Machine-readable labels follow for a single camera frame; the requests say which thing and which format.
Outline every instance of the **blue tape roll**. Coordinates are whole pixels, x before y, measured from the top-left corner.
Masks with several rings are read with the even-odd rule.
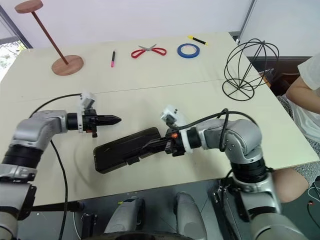
[[[191,47],[194,47],[195,48],[195,53],[192,53],[192,54],[185,54],[181,51],[181,49],[184,47],[184,46],[191,46]],[[192,59],[192,58],[195,58],[196,56],[199,55],[200,53],[200,48],[197,46],[197,45],[194,45],[194,44],[191,44],[191,43],[185,43],[185,44],[181,44],[180,46],[178,46],[177,48],[177,53],[179,54],[180,57],[183,57],[183,58],[186,58],[186,59]]]

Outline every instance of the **window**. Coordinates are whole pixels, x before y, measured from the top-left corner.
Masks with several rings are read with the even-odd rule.
[[[32,46],[0,6],[0,82],[19,53],[27,48]]]

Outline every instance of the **smartphone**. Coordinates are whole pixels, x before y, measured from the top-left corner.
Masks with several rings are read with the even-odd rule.
[[[106,174],[140,161],[141,149],[149,141],[160,138],[156,127],[97,146],[93,150],[95,170]]]

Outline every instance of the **table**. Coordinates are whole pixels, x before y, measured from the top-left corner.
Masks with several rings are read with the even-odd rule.
[[[157,153],[107,174],[95,170],[93,149],[96,146],[150,127],[157,127],[164,135],[167,127],[159,116],[167,104],[176,106],[190,122],[223,108],[249,114],[261,128],[262,149],[268,167],[280,169],[317,161],[317,154],[266,85],[259,87],[254,98],[245,102],[234,101],[223,94],[224,64],[236,46],[232,38],[227,33],[199,34],[197,37],[215,44],[208,48],[210,54],[205,46],[200,46],[200,55],[194,59],[177,58],[174,52],[177,43],[188,42],[185,36],[140,41],[139,44],[144,46],[158,43],[159,47],[167,48],[165,57],[147,52],[141,59],[131,59],[130,52],[136,49],[137,41],[65,48],[63,52],[66,54],[72,52],[85,61],[81,71],[67,77],[55,76],[51,72],[50,66],[55,59],[52,49],[23,52],[0,85],[0,110],[5,113],[3,116],[7,116],[0,119],[1,155],[6,152],[16,125],[34,109],[52,97],[85,88],[95,93],[98,114],[113,114],[122,121],[99,127],[98,138],[77,131],[54,136],[67,175],[69,201],[224,177],[231,168],[225,154],[218,149],[200,148],[193,154],[179,157]],[[119,49],[114,69],[109,67],[113,49]],[[102,63],[95,64],[101,52],[110,53],[103,71],[97,67]],[[32,71],[34,64],[49,69],[41,75]],[[252,69],[250,76],[257,75]],[[77,97],[60,99],[44,109],[75,112],[77,101]],[[51,146],[44,152],[37,169],[34,205],[62,203],[64,181]]]

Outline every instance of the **white wall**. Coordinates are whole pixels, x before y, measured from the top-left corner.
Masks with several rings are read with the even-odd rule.
[[[50,46],[24,0],[1,6],[34,48]],[[42,0],[36,13],[57,45],[240,31],[251,0]]]
[[[257,0],[240,42],[252,38],[275,44],[280,56],[319,53],[320,0]]]

